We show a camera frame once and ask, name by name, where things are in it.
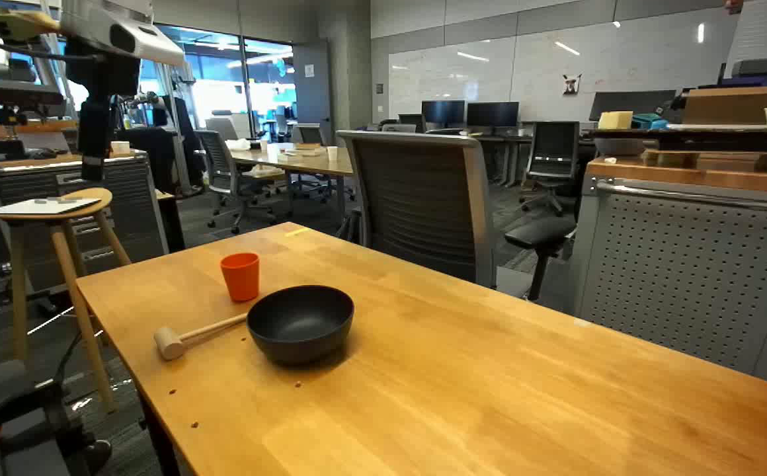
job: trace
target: chair back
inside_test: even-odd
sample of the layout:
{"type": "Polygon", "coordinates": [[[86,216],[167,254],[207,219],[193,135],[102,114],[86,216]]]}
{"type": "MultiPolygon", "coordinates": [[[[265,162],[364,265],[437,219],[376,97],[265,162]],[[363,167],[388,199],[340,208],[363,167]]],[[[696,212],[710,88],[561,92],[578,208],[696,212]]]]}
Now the chair back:
{"type": "Polygon", "coordinates": [[[237,187],[237,171],[225,139],[211,129],[197,129],[195,137],[203,151],[203,184],[215,192],[232,192],[237,187]]]}
{"type": "Polygon", "coordinates": [[[294,143],[324,143],[323,124],[316,121],[298,121],[291,132],[294,143]]]}
{"type": "Polygon", "coordinates": [[[576,121],[536,121],[527,178],[574,180],[576,171],[576,121]]]}
{"type": "Polygon", "coordinates": [[[446,135],[348,132],[363,243],[494,289],[483,153],[446,135]]]}
{"type": "Polygon", "coordinates": [[[208,117],[208,118],[203,121],[203,129],[217,132],[221,139],[237,139],[230,117],[208,117]]]}
{"type": "Polygon", "coordinates": [[[416,132],[416,124],[380,124],[380,132],[416,132]]]}

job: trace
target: computer monitor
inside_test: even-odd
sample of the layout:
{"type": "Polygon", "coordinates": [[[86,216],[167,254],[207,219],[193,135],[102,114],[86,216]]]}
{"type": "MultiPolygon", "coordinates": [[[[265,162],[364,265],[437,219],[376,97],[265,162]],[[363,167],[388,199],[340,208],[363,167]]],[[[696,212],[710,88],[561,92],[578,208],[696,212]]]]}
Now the computer monitor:
{"type": "Polygon", "coordinates": [[[425,118],[422,114],[398,114],[401,124],[416,124],[416,132],[425,132],[425,118]]]}
{"type": "Polygon", "coordinates": [[[420,101],[420,117],[437,126],[463,126],[465,101],[420,101]]]}
{"type": "Polygon", "coordinates": [[[517,104],[467,104],[467,126],[517,126],[517,104]]]}

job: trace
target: black pan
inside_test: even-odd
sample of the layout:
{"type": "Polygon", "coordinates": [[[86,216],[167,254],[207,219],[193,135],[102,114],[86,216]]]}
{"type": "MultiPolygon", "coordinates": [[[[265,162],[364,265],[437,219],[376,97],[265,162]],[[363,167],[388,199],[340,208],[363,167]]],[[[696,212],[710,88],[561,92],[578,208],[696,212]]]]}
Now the black pan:
{"type": "Polygon", "coordinates": [[[271,362],[301,366],[340,350],[352,314],[353,301],[343,290],[298,285],[258,299],[249,331],[271,362]]]}

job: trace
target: desk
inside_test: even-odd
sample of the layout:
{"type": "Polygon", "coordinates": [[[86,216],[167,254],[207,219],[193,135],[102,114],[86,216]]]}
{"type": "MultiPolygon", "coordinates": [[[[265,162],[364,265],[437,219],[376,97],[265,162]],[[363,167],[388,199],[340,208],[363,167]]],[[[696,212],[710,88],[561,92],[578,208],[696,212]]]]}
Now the desk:
{"type": "Polygon", "coordinates": [[[269,163],[286,171],[352,178],[352,158],[346,147],[323,145],[266,145],[265,151],[230,147],[230,155],[242,163],[269,163]]]}
{"type": "Polygon", "coordinates": [[[289,215],[294,212],[294,192],[291,192],[291,174],[327,174],[335,180],[335,212],[343,216],[338,235],[348,228],[346,216],[346,183],[343,178],[353,178],[352,158],[346,147],[334,145],[289,145],[289,143],[269,143],[262,151],[241,151],[226,143],[230,155],[241,163],[266,163],[286,169],[286,202],[289,215]]]}
{"type": "Polygon", "coordinates": [[[291,223],[78,289],[195,474],[767,474],[767,380],[291,223]],[[262,294],[343,289],[343,362],[275,367],[245,329],[160,362],[159,326],[245,310],[232,252],[262,294]]]}

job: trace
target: red cup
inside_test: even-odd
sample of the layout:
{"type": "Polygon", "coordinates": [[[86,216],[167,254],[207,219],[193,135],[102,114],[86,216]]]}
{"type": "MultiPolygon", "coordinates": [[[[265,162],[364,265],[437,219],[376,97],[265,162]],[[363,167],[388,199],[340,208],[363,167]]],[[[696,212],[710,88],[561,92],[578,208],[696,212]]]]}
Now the red cup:
{"type": "Polygon", "coordinates": [[[258,295],[258,260],[256,260],[256,254],[225,257],[221,274],[225,274],[230,301],[250,301],[258,295]]]}

